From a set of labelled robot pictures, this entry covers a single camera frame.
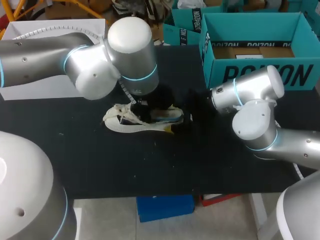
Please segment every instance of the paper label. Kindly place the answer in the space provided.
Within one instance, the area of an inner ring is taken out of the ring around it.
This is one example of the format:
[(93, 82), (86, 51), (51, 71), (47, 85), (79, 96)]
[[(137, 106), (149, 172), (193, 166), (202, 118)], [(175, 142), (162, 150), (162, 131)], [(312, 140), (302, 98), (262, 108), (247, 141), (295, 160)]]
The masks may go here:
[(318, 1), (318, 4), (315, 7), (315, 12), (320, 15), (320, 0)]
[(252, 55), (235, 55), (236, 59), (263, 59), (262, 54), (252, 54)]

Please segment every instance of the white floor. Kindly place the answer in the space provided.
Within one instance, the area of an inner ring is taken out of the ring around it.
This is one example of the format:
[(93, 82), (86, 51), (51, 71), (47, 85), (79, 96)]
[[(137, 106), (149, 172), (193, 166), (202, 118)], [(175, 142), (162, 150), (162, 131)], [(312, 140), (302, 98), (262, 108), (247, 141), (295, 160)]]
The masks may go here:
[[(263, 194), (267, 213), (276, 206), (278, 193)], [(194, 213), (140, 223), (136, 198), (75, 200), (81, 208), (79, 240), (256, 240), (257, 229), (247, 195)]]

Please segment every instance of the sneaker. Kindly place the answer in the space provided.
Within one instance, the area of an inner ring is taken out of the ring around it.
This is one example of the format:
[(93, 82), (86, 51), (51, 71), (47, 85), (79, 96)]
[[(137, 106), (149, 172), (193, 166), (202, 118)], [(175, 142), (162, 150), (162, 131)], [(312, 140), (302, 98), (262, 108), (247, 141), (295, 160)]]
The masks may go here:
[(167, 110), (154, 109), (149, 112), (149, 116), (143, 117), (134, 114), (132, 109), (132, 103), (115, 104), (102, 120), (108, 129), (126, 134), (141, 131), (171, 132), (171, 125), (183, 122), (183, 111), (177, 107), (170, 106)]

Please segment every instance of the blue container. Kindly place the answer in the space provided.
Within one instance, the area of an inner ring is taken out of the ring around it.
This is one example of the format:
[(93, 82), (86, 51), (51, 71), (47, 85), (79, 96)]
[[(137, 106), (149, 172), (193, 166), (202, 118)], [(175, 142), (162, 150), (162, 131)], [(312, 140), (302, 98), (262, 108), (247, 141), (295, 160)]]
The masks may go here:
[(163, 23), (163, 40), (169, 45), (198, 45), (200, 33), (176, 27), (170, 15)]
[[(217, 59), (212, 45), (290, 47), (294, 57)], [(301, 13), (204, 14), (199, 50), (208, 88), (267, 65), (278, 69), (287, 91), (312, 90), (320, 76), (320, 42)]]
[(320, 36), (320, 1), (304, 0), (301, 5), (301, 12), (310, 24), (317, 36)]
[(201, 32), (201, 20), (203, 14), (224, 13), (226, 11), (226, 0), (222, 0), (220, 6), (209, 6), (204, 8), (178, 9), (178, 0), (174, 0), (172, 5), (174, 25), (178, 28), (194, 31), (196, 33)]
[(193, 213), (195, 203), (192, 195), (138, 196), (136, 207), (140, 222), (166, 219)]
[(287, 0), (288, 1), (288, 13), (298, 13), (301, 9), (302, 0)]

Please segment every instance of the black table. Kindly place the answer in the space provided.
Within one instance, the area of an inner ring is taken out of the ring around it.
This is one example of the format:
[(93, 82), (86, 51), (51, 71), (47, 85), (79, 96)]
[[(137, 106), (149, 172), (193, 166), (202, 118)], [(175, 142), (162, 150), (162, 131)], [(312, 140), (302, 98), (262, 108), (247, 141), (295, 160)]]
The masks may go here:
[[(173, 89), (178, 101), (189, 88), (205, 89), (197, 47), (156, 50), (160, 81)], [(291, 163), (255, 158), (234, 135), (232, 116), (212, 118), (206, 134), (200, 136), (121, 134), (101, 126), (114, 103), (128, 103), (120, 86), (96, 101), (4, 101), (0, 130), (40, 146), (75, 199), (282, 192), (298, 180)], [(315, 90), (286, 92), (275, 117), (283, 128), (320, 131), (318, 94)]]

